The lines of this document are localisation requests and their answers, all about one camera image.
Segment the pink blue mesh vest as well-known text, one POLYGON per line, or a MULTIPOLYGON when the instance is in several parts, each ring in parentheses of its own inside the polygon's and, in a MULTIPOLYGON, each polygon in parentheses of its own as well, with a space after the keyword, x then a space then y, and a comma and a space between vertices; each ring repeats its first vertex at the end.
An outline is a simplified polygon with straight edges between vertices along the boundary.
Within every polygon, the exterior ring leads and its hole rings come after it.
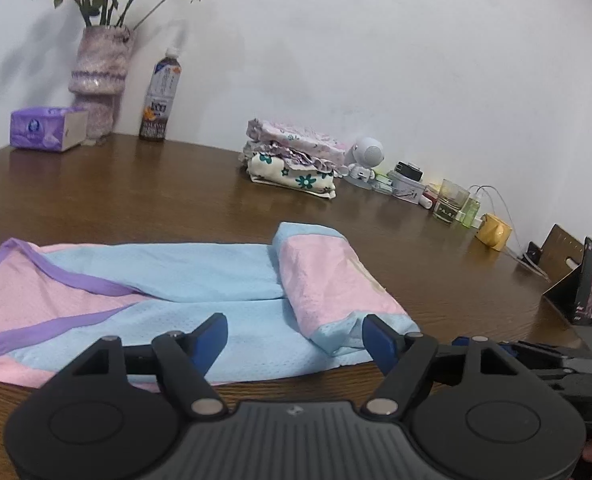
POLYGON ((0 247, 0 382, 37 388, 94 341, 148 344, 221 313, 216 385, 308 375, 369 359, 362 323, 416 324, 327 226, 284 222, 269 244, 0 247))

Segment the folded floral clothes stack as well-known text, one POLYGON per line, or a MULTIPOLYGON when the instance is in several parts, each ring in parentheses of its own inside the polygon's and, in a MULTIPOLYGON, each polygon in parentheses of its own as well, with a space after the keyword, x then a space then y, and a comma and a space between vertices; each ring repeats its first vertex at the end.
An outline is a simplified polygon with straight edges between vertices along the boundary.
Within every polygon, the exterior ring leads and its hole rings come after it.
POLYGON ((336 197, 335 180, 348 174, 347 148, 316 131, 253 118, 247 125, 241 163, 250 180, 311 194, 336 197))

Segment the yellow mug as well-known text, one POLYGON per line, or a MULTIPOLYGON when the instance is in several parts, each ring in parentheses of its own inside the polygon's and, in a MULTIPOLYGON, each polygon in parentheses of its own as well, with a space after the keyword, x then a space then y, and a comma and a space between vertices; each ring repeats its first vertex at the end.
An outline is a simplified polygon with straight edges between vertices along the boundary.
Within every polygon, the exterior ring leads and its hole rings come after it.
POLYGON ((512 227, 494 214, 484 214, 476 233, 477 240, 496 252, 501 252, 512 235, 512 227))

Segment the brown cardboard phone stand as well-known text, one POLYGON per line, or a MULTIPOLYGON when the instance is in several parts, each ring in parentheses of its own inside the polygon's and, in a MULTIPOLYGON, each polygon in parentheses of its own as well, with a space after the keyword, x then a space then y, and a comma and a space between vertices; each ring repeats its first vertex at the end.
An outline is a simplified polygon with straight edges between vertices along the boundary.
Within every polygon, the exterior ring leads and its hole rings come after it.
POLYGON ((592 326, 592 238, 577 240, 554 224, 542 246, 529 244, 522 258, 550 282, 542 297, 569 323, 592 326))

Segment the glass jar with label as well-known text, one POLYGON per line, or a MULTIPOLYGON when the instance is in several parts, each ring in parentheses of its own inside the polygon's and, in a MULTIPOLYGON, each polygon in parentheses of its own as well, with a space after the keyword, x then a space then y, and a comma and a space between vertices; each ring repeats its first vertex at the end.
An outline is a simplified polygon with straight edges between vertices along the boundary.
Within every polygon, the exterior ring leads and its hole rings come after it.
POLYGON ((433 217, 451 224, 463 209, 470 193, 448 179, 443 179, 439 188, 438 199, 433 208, 433 217))

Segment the grey printed tin box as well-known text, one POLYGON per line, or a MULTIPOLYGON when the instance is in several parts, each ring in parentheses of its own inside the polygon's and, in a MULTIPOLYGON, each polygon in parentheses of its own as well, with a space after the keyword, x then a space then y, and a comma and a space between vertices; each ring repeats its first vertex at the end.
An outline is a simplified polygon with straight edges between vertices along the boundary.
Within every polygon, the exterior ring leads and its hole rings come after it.
POLYGON ((419 200, 425 191, 425 185, 417 182, 395 170, 390 170, 387 177, 391 180, 392 196, 410 204, 419 204, 419 200))

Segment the green white small boxes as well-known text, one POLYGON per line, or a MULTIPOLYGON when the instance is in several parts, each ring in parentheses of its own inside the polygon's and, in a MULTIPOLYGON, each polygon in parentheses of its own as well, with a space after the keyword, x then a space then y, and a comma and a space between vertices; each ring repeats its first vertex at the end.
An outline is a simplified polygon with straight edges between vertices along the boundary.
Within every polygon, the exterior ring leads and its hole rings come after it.
POLYGON ((375 178, 372 181, 372 190, 377 193, 391 195, 392 194, 392 180, 390 178, 388 178, 387 176, 385 176, 384 174, 378 174, 378 172, 376 172, 375 178))

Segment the white astronaut figurine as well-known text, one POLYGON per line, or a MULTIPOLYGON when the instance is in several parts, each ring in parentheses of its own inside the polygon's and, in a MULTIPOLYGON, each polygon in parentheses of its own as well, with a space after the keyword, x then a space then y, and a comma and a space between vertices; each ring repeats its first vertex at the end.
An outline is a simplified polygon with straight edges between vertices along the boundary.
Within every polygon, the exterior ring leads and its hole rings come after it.
POLYGON ((374 138, 364 136, 346 152, 345 165, 348 173, 345 179, 358 188, 370 188, 375 179, 374 169, 384 159, 383 144, 374 138))

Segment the purple tissue pack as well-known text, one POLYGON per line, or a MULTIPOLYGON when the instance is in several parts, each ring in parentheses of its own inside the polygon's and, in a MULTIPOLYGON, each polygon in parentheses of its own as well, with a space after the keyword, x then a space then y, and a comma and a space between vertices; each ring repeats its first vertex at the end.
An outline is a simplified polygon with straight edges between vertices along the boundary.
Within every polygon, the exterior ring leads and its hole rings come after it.
POLYGON ((81 107, 31 107, 10 119, 10 145, 22 150, 64 153, 87 137, 88 111, 81 107))

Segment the oolong tea bottle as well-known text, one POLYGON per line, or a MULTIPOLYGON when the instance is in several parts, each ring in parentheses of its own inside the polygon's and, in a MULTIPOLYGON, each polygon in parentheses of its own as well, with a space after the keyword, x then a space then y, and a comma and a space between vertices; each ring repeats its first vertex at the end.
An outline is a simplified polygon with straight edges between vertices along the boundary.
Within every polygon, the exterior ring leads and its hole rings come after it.
POLYGON ((163 141, 171 108, 182 74, 179 62, 180 50, 170 47, 166 55, 156 63, 149 82, 142 112, 139 138, 145 141, 163 141))

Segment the fuzzy purple vase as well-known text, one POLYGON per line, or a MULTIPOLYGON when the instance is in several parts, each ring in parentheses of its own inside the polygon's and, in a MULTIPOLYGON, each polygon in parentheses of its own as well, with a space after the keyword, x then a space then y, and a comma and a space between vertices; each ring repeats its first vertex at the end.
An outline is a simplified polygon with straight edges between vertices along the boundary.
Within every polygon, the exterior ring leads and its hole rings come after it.
POLYGON ((68 90, 74 105, 88 112, 85 144, 98 144, 113 131, 133 44, 134 34, 125 26, 83 29, 68 90))

